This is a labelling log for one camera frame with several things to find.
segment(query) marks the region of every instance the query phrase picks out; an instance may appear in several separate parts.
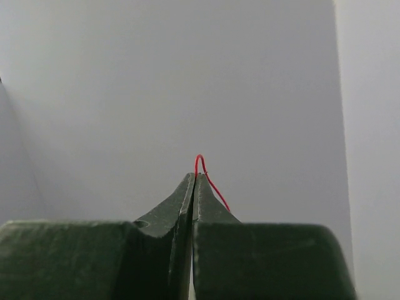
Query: red wire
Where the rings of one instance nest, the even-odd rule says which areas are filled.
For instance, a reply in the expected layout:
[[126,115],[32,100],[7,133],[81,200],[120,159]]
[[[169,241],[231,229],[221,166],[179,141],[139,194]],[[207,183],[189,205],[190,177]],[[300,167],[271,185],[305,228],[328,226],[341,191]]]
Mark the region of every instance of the red wire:
[[216,191],[216,193],[218,194],[218,196],[221,198],[221,200],[223,201],[227,211],[231,211],[231,209],[229,208],[229,205],[227,204],[227,202],[225,201],[223,195],[218,191],[217,187],[215,186],[215,184],[211,181],[210,177],[208,176],[208,172],[206,169],[206,163],[204,162],[204,157],[203,155],[199,154],[196,156],[196,162],[194,163],[194,178],[198,177],[198,164],[199,164],[199,159],[201,159],[201,165],[202,165],[202,170],[204,171],[204,174],[207,177],[208,182],[210,183],[210,185],[212,186],[212,188]]

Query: thin red wire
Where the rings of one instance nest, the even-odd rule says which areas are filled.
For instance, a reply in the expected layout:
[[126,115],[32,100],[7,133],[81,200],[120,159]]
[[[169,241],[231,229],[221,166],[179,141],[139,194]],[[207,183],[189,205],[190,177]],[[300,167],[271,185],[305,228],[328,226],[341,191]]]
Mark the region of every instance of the thin red wire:
[[198,176],[198,164],[199,164],[199,159],[201,159],[201,165],[202,165],[202,170],[204,171],[204,174],[207,177],[208,182],[210,183],[210,186],[212,186],[212,188],[216,191],[216,193],[218,194],[218,196],[221,198],[221,200],[223,201],[227,211],[231,211],[231,209],[229,208],[229,205],[227,204],[227,202],[225,201],[223,195],[218,191],[217,187],[215,186],[215,184],[211,181],[210,177],[208,176],[208,172],[206,169],[206,163],[204,162],[204,157],[203,155],[199,154],[196,156],[196,162],[194,163],[194,178],[197,178]]

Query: white backdrop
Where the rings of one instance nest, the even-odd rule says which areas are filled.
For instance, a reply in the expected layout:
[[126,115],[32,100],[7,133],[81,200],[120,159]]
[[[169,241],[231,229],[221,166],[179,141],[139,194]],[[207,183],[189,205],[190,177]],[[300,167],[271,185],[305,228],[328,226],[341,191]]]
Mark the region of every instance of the white backdrop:
[[400,2],[338,0],[337,25],[361,299],[400,299]]
[[242,221],[352,266],[331,1],[2,0],[0,70],[53,218],[136,219],[203,153]]
[[0,225],[46,216],[15,113],[0,84]]

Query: white wall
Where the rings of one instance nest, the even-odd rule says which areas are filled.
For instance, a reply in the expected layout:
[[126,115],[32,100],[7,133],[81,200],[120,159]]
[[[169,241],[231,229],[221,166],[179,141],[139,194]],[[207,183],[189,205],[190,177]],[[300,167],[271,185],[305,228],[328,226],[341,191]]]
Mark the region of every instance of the white wall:
[[44,208],[15,113],[0,83],[0,225],[10,219],[45,218]]
[[51,214],[135,219],[203,153],[240,220],[325,224],[351,265],[331,1],[10,0],[0,27]]
[[400,2],[339,0],[337,25],[356,281],[400,299]]

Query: gray background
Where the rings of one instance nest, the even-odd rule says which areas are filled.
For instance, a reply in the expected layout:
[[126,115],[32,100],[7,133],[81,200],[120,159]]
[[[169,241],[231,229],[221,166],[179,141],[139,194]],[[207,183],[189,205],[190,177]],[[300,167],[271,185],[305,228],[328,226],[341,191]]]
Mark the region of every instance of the gray background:
[[400,299],[400,1],[340,0],[337,28],[361,299]]
[[203,153],[240,220],[325,224],[353,267],[331,1],[2,0],[0,26],[47,217],[136,219]]
[[18,121],[0,84],[0,224],[46,216]]

